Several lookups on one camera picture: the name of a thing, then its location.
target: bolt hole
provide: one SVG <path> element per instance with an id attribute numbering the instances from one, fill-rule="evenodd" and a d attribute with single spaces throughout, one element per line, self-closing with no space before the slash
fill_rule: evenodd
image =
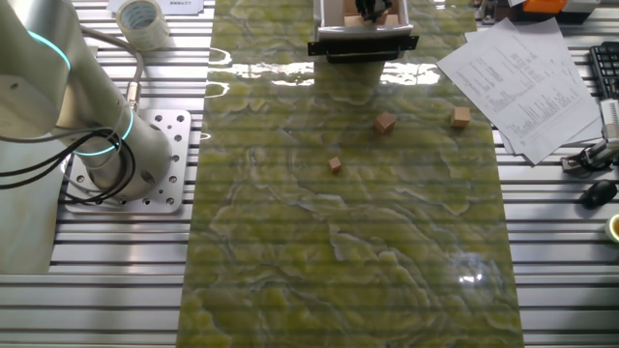
<path id="1" fill-rule="evenodd" d="M 142 177 L 142 180 L 145 181 L 146 183 L 150 184 L 150 185 L 154 185 L 155 184 L 155 178 L 153 178 L 153 175 L 151 173 L 149 173 L 146 170 L 142 170 L 140 171 L 140 176 Z"/>

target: paper sheet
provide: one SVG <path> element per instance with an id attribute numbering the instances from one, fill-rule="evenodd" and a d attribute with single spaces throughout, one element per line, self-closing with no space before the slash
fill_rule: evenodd
<path id="1" fill-rule="evenodd" d="M 506 25 L 497 26 L 494 29 L 509 31 L 514 30 L 514 27 Z M 552 18 L 541 23 L 520 25 L 516 28 L 516 30 L 523 37 L 526 37 L 526 41 L 528 43 L 531 43 L 536 47 L 537 52 L 541 52 L 545 57 L 548 57 L 550 62 L 560 71 L 560 73 L 569 77 L 574 84 L 582 90 L 582 93 L 588 93 L 588 89 L 580 77 L 580 73 L 574 63 L 574 59 L 572 59 L 572 55 L 563 40 L 563 35 L 561 35 L 561 30 L 556 19 Z M 464 36 L 466 40 L 471 43 L 482 37 L 485 32 L 486 31 L 465 33 Z M 597 114 L 600 113 L 600 108 L 595 101 L 590 103 L 589 107 L 591 108 L 590 112 Z M 601 137 L 602 125 L 602 118 L 597 117 L 586 128 L 566 141 L 566 144 L 573 144 Z M 503 139 L 503 144 L 505 145 L 505 150 L 509 154 L 514 154 L 515 152 L 512 148 L 510 139 L 502 132 L 500 133 L 501 138 Z"/>
<path id="2" fill-rule="evenodd" d="M 544 59 L 552 47 L 542 46 L 542 40 L 529 43 L 508 19 L 483 35 L 438 67 L 507 135 L 517 153 L 539 163 L 574 130 L 599 118 L 599 109 L 591 113 L 595 102 L 586 87 L 575 85 L 563 65 L 557 73 L 556 62 Z"/>
<path id="3" fill-rule="evenodd" d="M 525 1 L 526 0 L 507 0 L 507 2 L 510 4 L 510 7 L 514 7 L 515 5 L 522 4 Z"/>
<path id="4" fill-rule="evenodd" d="M 156 0 L 164 15 L 197 15 L 204 10 L 204 0 Z M 127 0 L 109 0 L 107 10 L 116 13 Z"/>

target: black keyboard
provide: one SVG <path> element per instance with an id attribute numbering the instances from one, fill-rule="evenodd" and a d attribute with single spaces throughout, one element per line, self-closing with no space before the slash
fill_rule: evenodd
<path id="1" fill-rule="evenodd" d="M 602 100 L 619 99 L 619 43 L 602 43 L 589 53 Z"/>

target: black cable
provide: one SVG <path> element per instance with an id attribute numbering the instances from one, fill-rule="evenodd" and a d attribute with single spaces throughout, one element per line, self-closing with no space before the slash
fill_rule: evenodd
<path id="1" fill-rule="evenodd" d="M 12 172 L 3 172 L 0 173 L 0 177 L 9 177 L 9 176 L 14 176 L 14 175 L 20 175 L 20 174 L 26 174 L 26 173 L 30 173 L 34 170 L 37 170 L 39 168 L 42 168 L 50 163 L 52 163 L 53 161 L 56 160 L 56 162 L 54 162 L 48 169 L 46 169 L 45 171 L 43 171 L 42 173 L 39 173 L 37 175 L 35 175 L 32 178 L 28 178 L 25 180 L 22 180 L 20 182 L 16 182 L 16 183 L 12 183 L 12 184 L 6 184 L 6 185 L 0 185 L 0 189 L 15 189 L 15 188 L 19 188 L 31 183 L 34 183 L 38 180 L 40 180 L 41 178 L 45 177 L 46 175 L 48 175 L 49 173 L 51 173 L 55 168 L 57 168 L 62 161 L 65 159 L 66 156 L 70 155 L 73 151 L 75 151 L 77 148 L 79 148 L 79 146 L 81 146 L 83 143 L 85 143 L 86 141 L 92 139 L 93 137 L 107 137 L 109 136 L 108 133 L 105 133 L 105 131 L 93 131 L 92 133 L 85 135 L 81 138 L 79 138 L 76 142 L 74 142 L 73 144 L 71 144 L 71 146 L 69 146 L 67 149 L 61 151 L 60 153 L 56 154 L 55 156 L 53 156 L 50 159 L 46 159 L 43 162 L 40 162 L 38 164 L 32 165 L 28 168 L 24 168 L 24 169 L 19 169 L 19 170 L 15 170 Z M 112 145 L 117 146 L 116 143 L 114 143 L 113 140 L 108 139 Z"/>
<path id="2" fill-rule="evenodd" d="M 102 130 L 101 131 L 99 131 L 99 130 L 93 131 L 93 132 L 91 132 L 88 135 L 82 136 L 76 142 L 74 142 L 69 147 L 67 147 L 65 150 L 59 152 L 58 154 L 56 154 L 55 156 L 53 156 L 53 157 L 51 157 L 49 159 L 46 159 L 46 160 L 44 160 L 44 161 L 42 161 L 40 163 L 37 163 L 37 164 L 32 165 L 32 166 L 29 166 L 27 168 L 23 168 L 23 169 L 19 169 L 19 170 L 14 170 L 14 171 L 10 171 L 10 172 L 0 172 L 0 177 L 6 178 L 6 177 L 15 176 L 15 175 L 21 175 L 21 174 L 30 173 L 32 171 L 35 171 L 35 170 L 37 170 L 39 168 L 42 168 L 42 167 L 52 163 L 55 160 L 64 159 L 66 156 L 70 155 L 78 147 L 80 147 L 86 141 L 92 139 L 93 137 L 106 137 L 106 136 L 109 136 L 109 134 L 105 134 Z"/>
<path id="3" fill-rule="evenodd" d="M 30 183 L 34 183 L 37 180 L 40 180 L 42 177 L 46 176 L 47 174 L 51 173 L 52 170 L 56 169 L 56 167 L 58 165 L 60 165 L 60 163 L 62 163 L 62 159 L 59 159 L 58 161 L 56 161 L 53 165 L 51 165 L 48 169 L 46 169 L 44 172 L 42 172 L 39 175 L 35 175 L 32 178 L 17 182 L 17 183 L 13 183 L 13 184 L 6 184 L 6 185 L 0 185 L 0 189 L 16 189 L 16 188 L 20 188 L 24 185 L 28 185 Z"/>
<path id="4" fill-rule="evenodd" d="M 130 156 L 130 163 L 131 163 L 131 172 L 129 175 L 125 175 L 125 176 L 120 176 L 118 178 L 118 180 L 116 181 L 116 183 L 114 183 L 113 186 L 111 186 L 110 188 L 104 190 L 103 192 L 101 192 L 100 194 L 94 196 L 94 197 L 90 197 L 90 198 L 79 198 L 76 197 L 72 194 L 69 193 L 65 193 L 65 195 L 69 198 L 71 198 L 70 200 L 60 200 L 59 203 L 65 203 L 65 204 L 87 204 L 87 203 L 96 203 L 99 201 L 104 201 L 108 198 L 113 197 L 114 195 L 118 194 L 120 191 L 122 191 L 123 189 L 125 189 L 127 187 L 127 185 L 131 182 L 131 180 L 133 179 L 133 175 L 135 174 L 135 156 L 133 154 L 132 149 L 129 147 L 129 145 L 127 145 L 127 143 L 124 140 L 121 140 L 123 142 L 123 149 L 126 149 L 127 152 L 129 153 Z"/>

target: printed document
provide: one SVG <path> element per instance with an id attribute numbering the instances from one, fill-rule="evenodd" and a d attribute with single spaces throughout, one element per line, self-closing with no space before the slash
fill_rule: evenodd
<path id="1" fill-rule="evenodd" d="M 438 67 L 510 139 L 515 152 L 537 164 L 600 117 L 597 106 L 591 112 L 595 102 L 586 87 L 558 72 L 508 19 L 483 38 Z"/>

